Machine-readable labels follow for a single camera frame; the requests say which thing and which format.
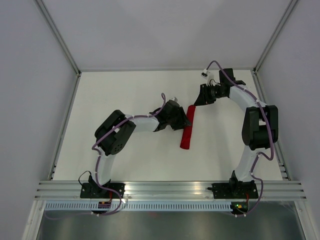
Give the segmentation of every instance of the gray floor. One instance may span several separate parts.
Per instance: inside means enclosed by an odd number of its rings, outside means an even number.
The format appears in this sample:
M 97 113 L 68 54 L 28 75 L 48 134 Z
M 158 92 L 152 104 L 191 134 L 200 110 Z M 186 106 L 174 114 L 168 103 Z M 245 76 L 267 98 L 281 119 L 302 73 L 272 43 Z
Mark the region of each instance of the gray floor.
M 75 211 L 48 211 L 62 217 Z M 220 212 L 133 212 L 42 219 L 38 240 L 304 240 L 294 208 L 260 203 L 245 218 Z

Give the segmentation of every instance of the white table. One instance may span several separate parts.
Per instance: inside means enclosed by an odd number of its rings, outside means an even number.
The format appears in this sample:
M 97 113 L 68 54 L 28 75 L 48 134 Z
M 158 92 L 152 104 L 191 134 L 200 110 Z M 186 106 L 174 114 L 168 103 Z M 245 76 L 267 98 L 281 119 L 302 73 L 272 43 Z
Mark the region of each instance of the white table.
M 218 71 L 212 71 L 219 81 Z M 187 113 L 205 83 L 201 71 L 83 72 L 75 96 L 54 180 L 77 180 L 94 171 L 97 153 L 91 150 L 94 133 L 116 109 L 124 114 L 147 114 L 177 97 Z M 257 95 L 249 70 L 235 70 Z M 195 110 L 190 149 L 180 148 L 182 130 L 170 126 L 160 132 L 134 133 L 116 156 L 113 181 L 220 181 L 228 180 L 237 167 L 244 144 L 241 130 L 244 112 L 229 98 Z M 261 158 L 255 175 L 263 180 L 282 180 L 277 159 Z

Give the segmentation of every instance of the white tabletop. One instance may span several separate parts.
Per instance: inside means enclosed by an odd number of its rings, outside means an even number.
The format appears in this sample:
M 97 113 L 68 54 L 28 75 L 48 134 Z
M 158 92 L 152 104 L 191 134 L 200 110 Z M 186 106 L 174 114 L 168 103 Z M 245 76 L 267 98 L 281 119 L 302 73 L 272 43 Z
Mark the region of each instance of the white tabletop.
M 219 81 L 218 71 L 212 71 Z M 205 83 L 201 71 L 83 72 L 75 96 L 54 180 L 77 180 L 94 171 L 94 133 L 116 109 L 124 114 L 147 114 L 162 105 L 161 93 L 173 97 L 187 113 Z M 257 95 L 249 70 L 235 70 Z M 244 143 L 244 112 L 229 98 L 195 110 L 190 149 L 180 148 L 183 130 L 170 126 L 159 132 L 134 133 L 116 155 L 113 181 L 220 181 L 237 167 Z M 255 171 L 263 180 L 282 180 L 277 159 L 261 157 Z

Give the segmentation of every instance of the gray wall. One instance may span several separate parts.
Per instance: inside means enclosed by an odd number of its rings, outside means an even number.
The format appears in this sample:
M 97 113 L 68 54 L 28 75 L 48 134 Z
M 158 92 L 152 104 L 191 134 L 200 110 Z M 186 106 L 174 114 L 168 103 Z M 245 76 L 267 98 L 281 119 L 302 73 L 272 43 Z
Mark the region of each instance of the gray wall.
M 44 2 L 83 71 L 253 68 L 290 0 Z
M 75 74 L 32 0 L 1 1 L 0 23 L 0 238 L 18 240 Z
M 293 177 L 301 180 L 320 226 L 320 1 L 302 0 L 260 71 Z

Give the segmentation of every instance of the red object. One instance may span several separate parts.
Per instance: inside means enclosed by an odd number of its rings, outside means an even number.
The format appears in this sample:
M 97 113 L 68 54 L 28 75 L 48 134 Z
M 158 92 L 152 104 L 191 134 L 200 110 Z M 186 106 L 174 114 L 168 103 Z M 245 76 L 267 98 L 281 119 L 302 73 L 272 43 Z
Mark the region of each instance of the red object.
M 188 107 L 188 111 L 186 112 L 186 117 L 190 121 L 191 126 L 186 126 L 183 129 L 183 134 L 182 134 L 182 139 L 180 144 L 180 148 L 182 149 L 187 150 L 190 148 L 190 140 L 191 140 L 191 134 L 192 134 L 192 125 L 194 123 L 195 110 L 196 110 L 196 106 L 190 105 Z

